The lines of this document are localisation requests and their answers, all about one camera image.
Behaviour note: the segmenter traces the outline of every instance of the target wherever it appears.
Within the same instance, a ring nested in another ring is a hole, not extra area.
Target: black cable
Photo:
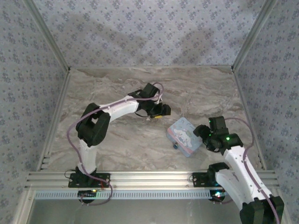
[[[214,199],[214,200],[217,200],[218,202],[222,202],[222,200],[221,199],[219,199],[219,198],[217,198],[217,197],[215,197],[215,196],[212,196],[212,199]]]
[[[193,177],[193,175],[190,175],[190,176],[189,176],[189,178],[188,178],[188,181],[189,181],[189,182],[193,182],[193,179],[190,180],[191,177]]]
[[[141,118],[147,118],[147,117],[149,117],[149,115],[147,115],[147,116],[142,116],[142,115],[140,115],[140,114],[138,114],[138,113],[136,113],[136,112],[135,112],[135,114],[136,114],[137,116],[141,117]]]
[[[218,149],[217,151],[211,151],[211,150],[209,150],[210,152],[213,152],[213,153],[218,153],[218,152],[220,152],[220,149]]]
[[[70,179],[69,177],[66,176],[67,171],[75,171],[75,170],[74,169],[68,169],[68,170],[65,171],[65,173],[64,173],[65,178]]]

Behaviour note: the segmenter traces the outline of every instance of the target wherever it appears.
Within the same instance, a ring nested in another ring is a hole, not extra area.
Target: glass panel
[[[28,224],[240,224],[234,203],[209,200],[111,200],[81,206],[78,200],[35,200]]]

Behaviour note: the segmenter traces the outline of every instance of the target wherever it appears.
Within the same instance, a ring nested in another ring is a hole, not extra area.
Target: enclosure wall
[[[231,65],[264,0],[34,0],[71,67]]]
[[[21,0],[0,1],[0,223],[36,168],[65,71]]]
[[[299,3],[278,1],[236,72],[268,168],[299,223]]]

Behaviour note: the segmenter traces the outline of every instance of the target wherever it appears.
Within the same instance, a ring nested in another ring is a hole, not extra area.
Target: wire
[[[220,152],[220,149],[218,149],[217,151],[211,151],[211,150],[209,150],[209,151],[212,153],[218,153],[218,152]]]
[[[163,85],[162,85],[161,83],[158,83],[158,82],[154,83],[153,85],[156,85],[156,84],[160,85],[161,88],[162,88],[162,89],[161,89],[161,92],[159,93],[158,96],[156,96],[156,97],[153,96],[153,97],[150,97],[150,98],[129,98],[129,99],[124,99],[124,100],[121,100],[121,101],[117,101],[117,102],[115,102],[115,103],[113,103],[113,104],[110,104],[109,106],[100,107],[100,108],[98,108],[98,109],[96,109],[96,110],[94,110],[94,111],[92,111],[92,112],[90,112],[90,113],[88,113],[88,114],[82,116],[79,120],[77,120],[76,122],[74,122],[73,124],[71,124],[71,126],[70,126],[69,129],[67,130],[67,132],[66,132],[66,138],[67,138],[67,140],[69,141],[69,144],[70,144],[70,145],[74,148],[74,150],[76,151],[76,153],[77,153],[77,155],[78,155],[78,158],[79,158],[79,163],[80,163],[80,165],[81,165],[81,167],[82,167],[82,170],[83,170],[83,172],[85,173],[85,175],[88,176],[88,177],[90,177],[90,178],[92,178],[92,179],[95,179],[95,180],[97,180],[97,181],[104,182],[104,183],[108,184],[109,188],[111,189],[110,195],[109,195],[108,199],[106,199],[105,201],[100,202],[100,203],[86,204],[86,203],[83,202],[83,200],[81,200],[82,205],[86,205],[86,206],[96,206],[96,205],[106,204],[107,202],[110,201],[110,199],[111,199],[111,197],[112,197],[112,195],[113,195],[113,188],[112,188],[112,185],[111,185],[108,181],[106,181],[106,180],[104,180],[104,179],[101,179],[101,178],[98,178],[98,177],[95,177],[95,176],[92,176],[92,175],[90,175],[90,174],[86,171],[86,169],[85,169],[85,167],[84,167],[84,165],[83,165],[83,161],[82,161],[82,157],[81,157],[80,151],[77,149],[77,147],[72,143],[72,141],[71,141],[71,139],[70,139],[70,132],[71,132],[71,130],[72,130],[72,129],[73,129],[73,128],[80,122],[80,121],[83,121],[85,118],[87,118],[87,117],[89,117],[90,115],[92,115],[92,114],[94,114],[94,113],[97,113],[97,112],[99,112],[99,111],[102,111],[102,110],[105,110],[105,109],[114,107],[114,106],[116,106],[116,105],[119,105],[119,104],[122,104],[122,103],[125,103],[125,102],[129,102],[129,101],[137,101],[137,100],[140,100],[140,101],[146,101],[146,100],[152,100],[152,99],[160,98],[160,97],[163,95],[163,93],[164,93],[164,87],[163,87]]]
[[[193,178],[192,178],[192,180],[190,180],[191,177],[193,177],[193,175],[190,175],[190,176],[189,176],[189,178],[188,178],[188,181],[189,181],[189,182],[193,182]]]
[[[148,118],[148,117],[149,117],[149,115],[147,115],[147,116],[142,116],[142,115],[140,115],[140,114],[138,114],[138,113],[136,113],[136,112],[135,112],[135,114],[136,114],[137,116],[141,117],[141,118]]]
[[[222,204],[222,200],[221,200],[221,199],[219,199],[219,198],[217,198],[217,197],[215,197],[215,196],[212,196],[212,198],[213,198],[214,200],[217,200],[218,203],[221,203],[221,204]]]
[[[228,204],[231,203],[233,200],[229,199],[227,202],[214,202],[215,204]]]
[[[280,224],[279,217],[278,217],[278,214],[277,214],[277,212],[276,212],[276,210],[275,210],[274,205],[272,204],[272,202],[270,201],[270,199],[269,199],[269,197],[266,195],[266,193],[261,189],[261,186],[258,184],[258,182],[256,181],[256,179],[255,179],[254,176],[252,175],[252,173],[251,173],[251,171],[250,171],[250,169],[249,169],[249,167],[248,167],[248,165],[247,165],[247,162],[246,162],[246,156],[247,156],[247,153],[248,153],[249,149],[250,149],[251,147],[253,147],[253,145],[254,145],[254,140],[255,140],[255,139],[254,139],[253,130],[252,130],[252,128],[249,126],[249,124],[248,124],[246,121],[244,121],[243,119],[241,119],[241,118],[226,118],[225,120],[231,120],[231,119],[234,119],[234,120],[238,120],[238,121],[243,122],[243,123],[249,128],[249,130],[250,130],[250,132],[251,132],[252,142],[251,142],[251,144],[250,144],[250,145],[245,149],[245,151],[244,151],[244,154],[243,154],[243,164],[244,164],[244,166],[245,166],[245,169],[246,169],[248,175],[249,175],[250,178],[252,179],[253,183],[256,185],[256,187],[257,187],[258,189],[260,189],[262,195],[265,197],[265,199],[267,200],[269,206],[271,207],[272,212],[273,212],[273,214],[274,214],[274,217],[275,217],[275,219],[276,219],[276,224]]]
[[[64,172],[64,176],[65,176],[65,178],[70,179],[71,176],[70,176],[70,177],[67,177],[67,176],[65,175],[67,171],[75,171],[75,170],[74,170],[74,169],[68,169],[68,170],[66,170],[66,171]]]

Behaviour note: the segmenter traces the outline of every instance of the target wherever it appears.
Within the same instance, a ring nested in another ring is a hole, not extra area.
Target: small blue object
[[[191,156],[202,144],[201,138],[193,134],[195,127],[186,119],[180,118],[167,129],[167,138],[186,157]]]

